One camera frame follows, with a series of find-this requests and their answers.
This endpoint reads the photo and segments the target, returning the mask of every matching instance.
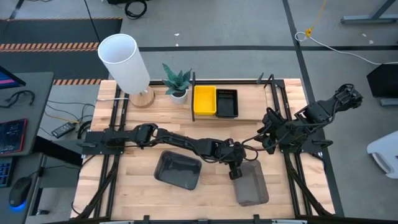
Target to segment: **wooden lamp base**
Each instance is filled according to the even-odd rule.
[[[151,87],[147,87],[147,92],[138,95],[130,95],[130,101],[136,108],[147,108],[155,101],[155,92]]]

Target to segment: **floor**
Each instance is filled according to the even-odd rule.
[[[8,18],[18,0],[2,0],[0,18]],[[340,24],[342,16],[369,14],[380,2],[375,0],[334,0],[326,5],[312,37],[332,46],[392,46],[397,45],[397,24],[350,25]],[[334,141],[330,150],[344,213],[347,217],[398,220],[398,180],[387,178],[366,153],[366,146],[398,127],[398,109],[381,108],[372,97],[366,75],[377,66],[360,59],[330,51],[295,51],[292,26],[304,31],[315,21],[323,4],[319,0],[151,0],[141,19],[125,18],[123,5],[112,6],[106,1],[87,0],[93,17],[123,17],[121,32],[133,36],[152,79],[165,78],[162,63],[174,69],[193,68],[197,78],[257,78],[262,72],[277,78],[301,78],[307,98],[330,98],[344,83],[353,83],[364,96],[362,106],[337,115],[335,122],[325,128],[327,139]],[[292,21],[288,21],[287,4]],[[398,3],[386,13],[398,13]],[[16,18],[80,18],[88,17],[83,0],[24,1]],[[161,47],[179,49],[165,51]],[[225,48],[186,49],[185,46],[271,46],[266,49],[233,50]],[[315,46],[311,40],[302,46]],[[375,62],[398,61],[398,51],[359,50]],[[297,56],[303,55],[299,63]],[[54,86],[51,100],[93,103],[98,86]],[[57,109],[80,114],[82,106],[56,105]],[[55,116],[67,114],[47,110]],[[92,113],[87,108],[85,114]],[[63,124],[44,117],[42,128],[53,130]],[[43,131],[39,135],[51,139]],[[64,139],[75,139],[75,134]],[[44,192],[41,209],[50,209],[47,216],[34,217],[27,223],[66,220],[74,189]]]

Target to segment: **wooden tabletop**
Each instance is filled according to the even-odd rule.
[[[302,84],[300,79],[285,79],[285,85],[290,109],[294,114],[306,105]],[[234,141],[243,141],[254,136],[263,126],[261,119],[266,107],[274,107],[271,88],[262,87],[217,85],[217,88],[238,90],[239,117],[219,119],[213,116],[195,116],[196,121],[192,122],[190,96],[184,105],[175,105],[170,96],[165,95],[165,86],[152,86],[156,95],[154,104],[145,109],[138,109],[129,104],[126,130],[142,123],[156,123],[160,128],[191,138],[233,138]],[[98,98],[114,98],[115,89],[115,81],[102,81]],[[279,90],[278,94],[280,104],[283,105]],[[96,103],[91,124],[93,131],[102,131],[109,126],[112,105],[113,101]],[[116,124],[119,124],[120,114],[121,109],[118,110]],[[255,141],[248,144],[254,147],[261,146],[261,143]],[[150,215],[151,220],[252,219],[254,214],[259,214],[261,218],[294,217],[284,158],[278,150],[274,155],[260,152],[258,158],[267,184],[268,203],[242,207],[236,201],[233,183],[228,177],[229,168],[224,164],[202,162],[200,180],[193,191],[155,180],[155,167],[165,149],[198,158],[193,152],[165,144],[144,150],[126,148],[120,159],[112,220],[142,220],[144,215]],[[254,157],[251,151],[247,154],[248,158]],[[318,201],[333,213],[322,162],[308,154],[302,154],[301,158],[308,188]],[[84,209],[97,191],[102,162],[103,156],[96,156],[80,172],[74,202],[78,212]],[[305,213],[301,193],[299,190],[297,192],[300,210]],[[107,197],[106,192],[102,215]]]

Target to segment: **succulent plant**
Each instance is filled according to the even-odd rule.
[[[173,93],[183,93],[189,87],[189,80],[191,79],[191,71],[192,68],[183,74],[182,70],[177,75],[169,66],[163,64],[163,69],[167,74],[168,80],[163,80],[164,85],[166,85],[169,89],[166,91],[167,95],[171,95]]]

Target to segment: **white chair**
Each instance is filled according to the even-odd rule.
[[[398,131],[369,144],[368,153],[388,177],[398,179]]]

